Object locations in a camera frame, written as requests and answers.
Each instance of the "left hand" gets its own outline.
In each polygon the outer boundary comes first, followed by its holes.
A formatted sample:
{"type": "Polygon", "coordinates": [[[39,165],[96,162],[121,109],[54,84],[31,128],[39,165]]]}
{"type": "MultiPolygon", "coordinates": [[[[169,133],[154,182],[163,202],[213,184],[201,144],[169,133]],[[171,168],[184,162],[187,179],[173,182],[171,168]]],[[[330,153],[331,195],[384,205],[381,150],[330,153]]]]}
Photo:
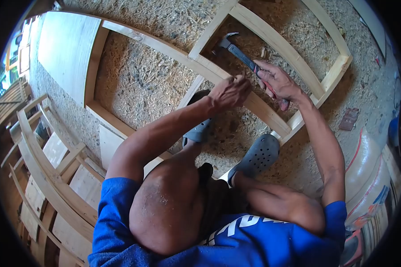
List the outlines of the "left hand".
{"type": "Polygon", "coordinates": [[[221,112],[234,107],[242,107],[251,90],[250,81],[243,75],[236,75],[236,77],[229,77],[219,82],[208,96],[213,99],[214,106],[221,112]]]}

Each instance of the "hammer head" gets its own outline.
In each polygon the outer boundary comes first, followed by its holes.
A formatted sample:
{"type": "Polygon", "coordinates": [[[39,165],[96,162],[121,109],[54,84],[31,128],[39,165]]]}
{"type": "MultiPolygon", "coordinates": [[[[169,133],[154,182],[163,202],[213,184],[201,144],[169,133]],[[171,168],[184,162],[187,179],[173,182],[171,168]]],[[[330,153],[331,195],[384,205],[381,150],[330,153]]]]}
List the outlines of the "hammer head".
{"type": "MultiPolygon", "coordinates": [[[[227,49],[227,48],[232,44],[232,43],[230,43],[230,41],[229,41],[227,38],[228,38],[229,36],[232,36],[232,35],[235,35],[235,34],[239,34],[239,32],[230,32],[230,33],[226,34],[226,35],[223,37],[223,39],[220,40],[220,41],[217,43],[216,47],[223,47],[223,48],[226,48],[226,49],[227,49]]],[[[217,54],[216,50],[217,50],[217,48],[215,48],[215,49],[212,51],[214,55],[217,54]]]]}

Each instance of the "red stripe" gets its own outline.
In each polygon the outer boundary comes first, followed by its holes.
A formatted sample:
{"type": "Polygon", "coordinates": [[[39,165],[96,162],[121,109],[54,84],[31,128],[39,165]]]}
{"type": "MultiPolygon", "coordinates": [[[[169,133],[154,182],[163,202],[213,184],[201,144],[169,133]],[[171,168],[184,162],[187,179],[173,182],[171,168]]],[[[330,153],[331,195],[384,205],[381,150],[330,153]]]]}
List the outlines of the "red stripe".
{"type": "Polygon", "coordinates": [[[357,157],[357,155],[358,155],[358,151],[360,150],[360,146],[361,146],[361,136],[362,136],[362,130],[363,130],[363,128],[361,128],[361,132],[360,132],[360,141],[359,141],[359,143],[358,143],[357,152],[355,152],[354,158],[352,159],[351,163],[349,163],[349,166],[346,168],[345,172],[347,172],[347,171],[348,171],[349,167],[352,165],[352,163],[354,162],[355,158],[356,158],[356,157],[357,157]]]}
{"type": "Polygon", "coordinates": [[[376,177],[374,178],[373,183],[370,185],[370,188],[368,189],[367,193],[366,193],[366,194],[363,196],[363,198],[358,202],[358,204],[355,206],[355,208],[353,208],[353,210],[352,210],[351,212],[349,212],[349,215],[346,217],[346,219],[349,218],[349,216],[351,216],[351,214],[353,213],[353,211],[361,204],[361,202],[367,197],[368,193],[370,193],[371,189],[373,188],[374,183],[376,182],[377,177],[379,176],[380,167],[382,166],[382,154],[380,154],[379,160],[380,160],[379,169],[377,170],[377,174],[376,174],[376,177]]]}

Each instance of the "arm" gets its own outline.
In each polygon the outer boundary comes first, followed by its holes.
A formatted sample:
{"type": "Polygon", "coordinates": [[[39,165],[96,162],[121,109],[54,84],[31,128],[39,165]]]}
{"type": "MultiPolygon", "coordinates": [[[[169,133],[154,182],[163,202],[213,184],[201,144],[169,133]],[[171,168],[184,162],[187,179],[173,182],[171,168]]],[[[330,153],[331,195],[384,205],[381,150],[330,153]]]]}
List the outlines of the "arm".
{"type": "Polygon", "coordinates": [[[336,137],[328,127],[319,110],[293,79],[280,67],[255,61],[266,71],[259,71],[259,76],[268,81],[278,97],[288,99],[297,105],[305,121],[316,164],[324,182],[322,205],[335,201],[345,201],[345,160],[336,137]]]}
{"type": "Polygon", "coordinates": [[[171,112],[129,136],[114,153],[106,179],[125,177],[139,184],[144,166],[171,147],[187,131],[202,121],[233,107],[242,106],[251,92],[243,76],[228,78],[217,84],[208,96],[171,112]]]}

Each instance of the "blue shirt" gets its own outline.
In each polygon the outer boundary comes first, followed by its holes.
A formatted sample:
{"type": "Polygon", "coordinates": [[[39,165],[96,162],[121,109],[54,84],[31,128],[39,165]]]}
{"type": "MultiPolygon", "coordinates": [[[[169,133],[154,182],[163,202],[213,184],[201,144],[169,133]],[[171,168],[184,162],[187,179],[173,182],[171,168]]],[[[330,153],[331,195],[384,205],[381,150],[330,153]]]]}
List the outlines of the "blue shirt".
{"type": "Polygon", "coordinates": [[[127,178],[102,183],[89,264],[95,266],[338,266],[345,243],[346,205],[326,206],[320,238],[288,222],[249,214],[225,215],[200,244],[163,258],[141,248],[129,230],[129,209],[140,185],[127,178]]]}

